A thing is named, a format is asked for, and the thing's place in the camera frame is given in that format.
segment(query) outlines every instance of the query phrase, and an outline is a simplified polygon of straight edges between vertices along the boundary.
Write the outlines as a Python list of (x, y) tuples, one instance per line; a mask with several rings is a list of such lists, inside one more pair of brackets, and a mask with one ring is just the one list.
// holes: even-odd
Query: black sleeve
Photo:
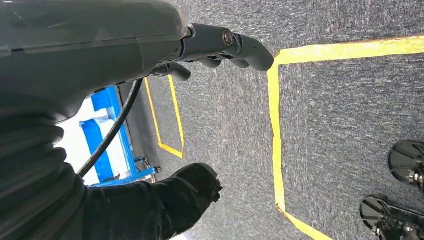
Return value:
[(155, 184), (86, 187), (54, 147), (63, 137), (54, 121), (30, 115), (0, 126), (2, 240), (167, 240), (219, 198), (216, 173), (199, 164)]

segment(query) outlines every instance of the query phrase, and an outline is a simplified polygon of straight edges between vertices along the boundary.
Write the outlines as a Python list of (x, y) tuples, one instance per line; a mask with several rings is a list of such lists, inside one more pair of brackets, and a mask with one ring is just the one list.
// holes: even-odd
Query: yellow tape line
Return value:
[(301, 232), (315, 240), (331, 240), (330, 237), (286, 212), (280, 129), (279, 65), (422, 53), (424, 53), (424, 36), (412, 36), (364, 42), (309, 45), (298, 48), (283, 49), (277, 55), (273, 66), (267, 73), (269, 115), (274, 135), (272, 141), (272, 162), (274, 171), (275, 204), (278, 210)]
[(184, 152), (183, 125), (181, 123), (180, 109), (178, 108), (177, 95), (175, 93), (174, 81), (173, 81), (173, 78), (172, 78), (171, 75), (168, 75), (168, 78), (169, 78), (169, 85), (171, 86), (173, 106), (175, 108), (176, 121), (178, 123), (178, 130), (179, 130), (179, 137), (181, 139), (182, 151)]
[(150, 102), (151, 114), (153, 115), (154, 127), (156, 129), (157, 144), (163, 150), (168, 151), (169, 153), (171, 153), (171, 154), (173, 154), (173, 155), (175, 155), (175, 156), (177, 156), (177, 157), (179, 157), (179, 158), (182, 159), (183, 158), (183, 152), (184, 152), (183, 125), (181, 123), (180, 110), (178, 108), (177, 95), (175, 93), (175, 87), (174, 87), (173, 79), (172, 79), (171, 76), (169, 76), (169, 85), (171, 87), (172, 100), (173, 100), (173, 104), (174, 104), (174, 107), (175, 107), (175, 114), (176, 114), (176, 120), (177, 120), (177, 123), (178, 123), (179, 136), (181, 138), (181, 143), (182, 143), (182, 151), (178, 151), (175, 148), (170, 147), (170, 146), (162, 143), (161, 135), (159, 133), (158, 121), (156, 119), (156, 114), (155, 114), (155, 107), (153, 105), (152, 94), (150, 93), (149, 81), (148, 81), (147, 77), (144, 79), (144, 81), (145, 81), (145, 85), (146, 85), (148, 100)]
[(275, 58), (277, 65), (330, 60), (374, 58), (388, 55), (423, 53), (424, 36), (384, 40), (309, 45), (283, 49)]

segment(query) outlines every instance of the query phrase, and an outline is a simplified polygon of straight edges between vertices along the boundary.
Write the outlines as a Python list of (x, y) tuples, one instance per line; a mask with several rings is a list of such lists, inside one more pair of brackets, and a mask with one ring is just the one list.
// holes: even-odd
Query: gloved hand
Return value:
[(192, 228), (211, 203), (220, 199), (219, 191), (223, 187), (217, 175), (209, 165), (193, 163), (153, 184), (163, 207), (164, 239)]

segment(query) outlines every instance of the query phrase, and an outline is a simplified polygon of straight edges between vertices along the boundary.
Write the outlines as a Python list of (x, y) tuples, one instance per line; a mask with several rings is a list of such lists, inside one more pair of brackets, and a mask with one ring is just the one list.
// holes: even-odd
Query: blue metal bar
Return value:
[[(119, 114), (121, 113), (121, 103), (118, 99), (118, 93), (115, 86), (107, 87), (104, 92), (107, 93), (108, 101), (111, 105), (113, 111), (110, 112), (109, 117), (113, 120), (116, 120)], [(126, 159), (126, 164), (128, 166), (129, 172), (131, 175), (137, 174), (136, 164), (134, 163), (133, 153), (130, 146), (130, 137), (127, 134), (127, 127), (125, 124), (122, 125), (119, 130), (119, 138), (123, 148), (123, 154)]]
[[(103, 137), (100, 127), (94, 119), (88, 121), (81, 121), (79, 125), (82, 127), (85, 138), (87, 139), (88, 148), (90, 153), (93, 154), (97, 147), (102, 143)], [(112, 171), (111, 163), (109, 161), (108, 153), (105, 151), (98, 161), (94, 164), (97, 172), (98, 180), (103, 182), (105, 179), (112, 178), (114, 172)]]
[(91, 185), (91, 187), (109, 187), (109, 186), (119, 186), (119, 185), (130, 184), (139, 179), (142, 179), (144, 177), (147, 177), (155, 173), (156, 173), (156, 169), (154, 167), (150, 167), (150, 168), (147, 168), (146, 170), (140, 171), (136, 173), (135, 175), (131, 175), (127, 178), (93, 184)]

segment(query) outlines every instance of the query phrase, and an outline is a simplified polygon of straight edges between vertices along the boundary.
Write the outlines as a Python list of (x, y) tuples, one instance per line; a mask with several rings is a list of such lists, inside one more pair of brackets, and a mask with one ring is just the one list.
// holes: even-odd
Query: white surface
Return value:
[[(106, 109), (94, 111), (93, 102), (91, 98), (88, 98), (84, 101), (76, 116), (58, 125), (63, 128), (64, 136), (63, 140), (60, 141), (56, 147), (62, 147), (66, 150), (67, 158), (65, 162), (71, 164), (75, 172), (80, 170), (91, 156), (86, 136), (80, 126), (80, 122), (94, 119), (98, 123), (104, 138), (114, 124), (113, 120), (105, 119), (107, 116), (108, 113)], [(124, 173), (128, 172), (119, 135), (113, 139), (112, 143), (107, 148), (107, 155), (114, 176), (118, 174), (122, 176), (125, 175)], [(86, 185), (99, 183), (99, 178), (94, 167), (84, 177), (84, 181)]]

